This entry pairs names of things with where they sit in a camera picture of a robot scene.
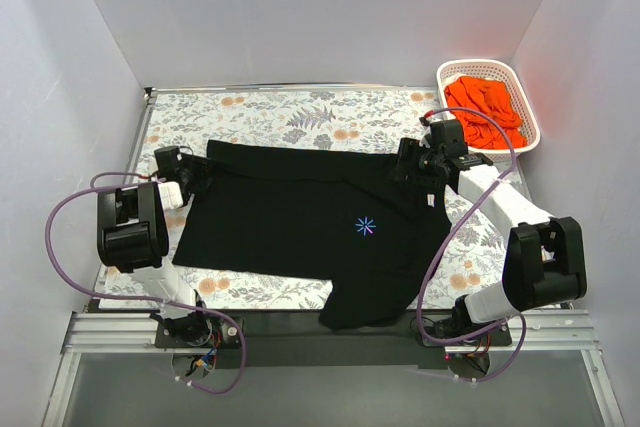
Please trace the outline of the black t shirt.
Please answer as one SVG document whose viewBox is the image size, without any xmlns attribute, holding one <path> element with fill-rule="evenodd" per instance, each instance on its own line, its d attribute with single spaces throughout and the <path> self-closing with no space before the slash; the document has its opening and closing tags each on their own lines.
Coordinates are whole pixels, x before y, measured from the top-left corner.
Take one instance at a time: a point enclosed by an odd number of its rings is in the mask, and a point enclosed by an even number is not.
<svg viewBox="0 0 640 427">
<path fill-rule="evenodd" d="M 392 154 L 210 141 L 208 190 L 193 201 L 174 261 L 184 267 L 327 280 L 332 330 L 400 317 L 449 234 L 442 187 L 390 177 Z"/>
</svg>

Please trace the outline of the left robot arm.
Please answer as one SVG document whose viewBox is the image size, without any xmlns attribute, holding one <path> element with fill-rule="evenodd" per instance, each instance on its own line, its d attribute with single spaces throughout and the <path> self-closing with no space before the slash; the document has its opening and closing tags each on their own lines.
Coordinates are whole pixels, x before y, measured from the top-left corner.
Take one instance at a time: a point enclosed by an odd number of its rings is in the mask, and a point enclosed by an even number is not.
<svg viewBox="0 0 640 427">
<path fill-rule="evenodd" d="M 97 250 L 102 263 L 144 287 L 158 305 L 154 319 L 173 338 L 205 345 L 213 333 L 201 296 L 169 260 L 165 213 L 186 206 L 211 185 L 213 162 L 178 147 L 154 153 L 157 171 L 145 183 L 97 194 Z"/>
</svg>

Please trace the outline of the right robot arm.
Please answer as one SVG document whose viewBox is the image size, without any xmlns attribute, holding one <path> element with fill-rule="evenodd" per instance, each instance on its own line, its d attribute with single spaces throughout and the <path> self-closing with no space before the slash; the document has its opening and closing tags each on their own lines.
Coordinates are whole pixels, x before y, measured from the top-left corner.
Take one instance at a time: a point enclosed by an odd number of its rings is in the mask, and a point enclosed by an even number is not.
<svg viewBox="0 0 640 427">
<path fill-rule="evenodd" d="M 580 224 L 537 207 L 506 176 L 487 156 L 452 143 L 426 146 L 404 138 L 399 144 L 392 179 L 450 187 L 491 221 L 506 245 L 500 281 L 459 297 L 449 317 L 434 326 L 418 327 L 431 344 L 475 344 L 510 317 L 587 292 Z"/>
</svg>

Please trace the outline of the floral patterned table mat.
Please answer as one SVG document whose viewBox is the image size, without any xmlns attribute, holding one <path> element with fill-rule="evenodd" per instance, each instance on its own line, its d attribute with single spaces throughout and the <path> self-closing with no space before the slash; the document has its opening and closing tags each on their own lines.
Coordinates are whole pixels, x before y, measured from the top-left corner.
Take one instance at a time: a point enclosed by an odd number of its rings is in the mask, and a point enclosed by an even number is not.
<svg viewBox="0 0 640 427">
<path fill-rule="evenodd" d="M 418 138 L 418 118 L 439 108 L 434 90 L 293 91 L 160 94 L 144 121 L 130 171 L 150 173 L 153 153 L 178 145 L 204 155 L 210 139 L 243 145 L 393 153 Z M 449 243 L 424 297 L 427 309 L 449 308 L 502 277 L 505 242 L 475 213 Z M 320 309 L 328 281 L 182 267 L 182 278 L 216 310 Z"/>
</svg>

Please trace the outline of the orange t shirt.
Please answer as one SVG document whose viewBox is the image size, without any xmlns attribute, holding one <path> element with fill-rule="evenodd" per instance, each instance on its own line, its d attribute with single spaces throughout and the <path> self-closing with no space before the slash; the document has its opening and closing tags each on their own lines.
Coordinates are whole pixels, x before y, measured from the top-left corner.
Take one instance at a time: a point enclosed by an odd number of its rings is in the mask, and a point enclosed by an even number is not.
<svg viewBox="0 0 640 427">
<path fill-rule="evenodd" d="M 514 148 L 528 145 L 520 132 L 521 116 L 511 105 L 511 95 L 499 80 L 461 76 L 444 89 L 449 107 L 465 107 L 493 118 L 508 135 Z M 496 126 L 477 114 L 454 110 L 467 143 L 477 149 L 507 150 L 508 144 Z"/>
</svg>

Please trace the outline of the aluminium back rail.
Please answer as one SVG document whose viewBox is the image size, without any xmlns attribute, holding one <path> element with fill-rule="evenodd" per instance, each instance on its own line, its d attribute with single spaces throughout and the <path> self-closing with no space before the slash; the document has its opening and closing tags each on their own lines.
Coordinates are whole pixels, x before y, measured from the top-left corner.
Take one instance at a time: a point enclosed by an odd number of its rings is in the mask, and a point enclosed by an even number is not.
<svg viewBox="0 0 640 427">
<path fill-rule="evenodd" d="M 145 87 L 144 91 L 150 97 L 160 94 L 174 93 L 236 93 L 236 92 L 293 92 L 293 91 L 399 91 L 399 90 L 435 90 L 433 86 L 391 85 L 376 83 L 262 83 L 262 84 L 233 84 L 204 87 Z"/>
</svg>

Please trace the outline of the aluminium rail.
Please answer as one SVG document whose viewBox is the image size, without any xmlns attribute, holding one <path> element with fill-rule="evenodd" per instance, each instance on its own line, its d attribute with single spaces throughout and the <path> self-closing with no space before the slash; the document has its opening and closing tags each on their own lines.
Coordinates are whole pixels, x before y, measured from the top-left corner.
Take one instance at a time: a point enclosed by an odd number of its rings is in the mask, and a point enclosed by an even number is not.
<svg viewBox="0 0 640 427">
<path fill-rule="evenodd" d="M 589 314 L 542 309 L 526 315 L 524 351 L 590 351 L 601 348 Z M 134 353 L 153 349 L 158 324 L 147 313 L 81 313 L 71 317 L 62 351 Z"/>
<path fill-rule="evenodd" d="M 399 91 L 399 90 L 435 90 L 433 86 L 391 85 L 376 83 L 262 83 L 262 84 L 233 84 L 204 87 L 145 87 L 144 91 L 150 97 L 160 94 L 174 93 L 236 93 L 236 92 L 293 92 L 293 91 Z"/>
</svg>

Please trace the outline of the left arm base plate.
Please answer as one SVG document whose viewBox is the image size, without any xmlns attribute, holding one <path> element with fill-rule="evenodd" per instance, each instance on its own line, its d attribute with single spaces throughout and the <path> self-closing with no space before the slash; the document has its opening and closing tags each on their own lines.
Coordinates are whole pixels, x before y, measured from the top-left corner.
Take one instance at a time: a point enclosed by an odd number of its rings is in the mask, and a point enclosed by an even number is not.
<svg viewBox="0 0 640 427">
<path fill-rule="evenodd" d="M 215 316 L 193 314 L 181 319 L 166 319 L 157 329 L 156 348 L 239 348 L 239 333 L 244 328 L 242 317 L 232 322 Z"/>
</svg>

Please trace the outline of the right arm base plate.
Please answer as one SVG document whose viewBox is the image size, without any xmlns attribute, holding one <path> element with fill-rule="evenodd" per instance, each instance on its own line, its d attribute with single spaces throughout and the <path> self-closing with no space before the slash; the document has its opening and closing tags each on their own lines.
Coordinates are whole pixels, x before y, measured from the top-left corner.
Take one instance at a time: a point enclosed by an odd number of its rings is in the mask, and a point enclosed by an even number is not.
<svg viewBox="0 0 640 427">
<path fill-rule="evenodd" d="M 417 316 L 411 319 L 410 329 L 416 338 L 428 346 L 460 347 L 506 347 L 512 344 L 512 336 L 506 325 L 500 325 L 482 336 L 472 333 L 483 325 L 460 324 L 453 319 L 448 310 L 426 310 L 419 321 Z"/>
</svg>

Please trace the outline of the aluminium front rail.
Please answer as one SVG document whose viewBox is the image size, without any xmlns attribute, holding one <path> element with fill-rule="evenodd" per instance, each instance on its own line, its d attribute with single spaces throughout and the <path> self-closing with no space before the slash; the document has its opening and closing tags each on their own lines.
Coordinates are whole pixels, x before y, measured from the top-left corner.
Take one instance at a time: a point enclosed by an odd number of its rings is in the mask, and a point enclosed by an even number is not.
<svg viewBox="0 0 640 427">
<path fill-rule="evenodd" d="M 590 351 L 601 348 L 589 314 L 542 309 L 526 315 L 524 351 Z M 71 317 L 62 351 L 134 353 L 153 349 L 158 324 L 147 313 L 81 313 Z"/>
</svg>

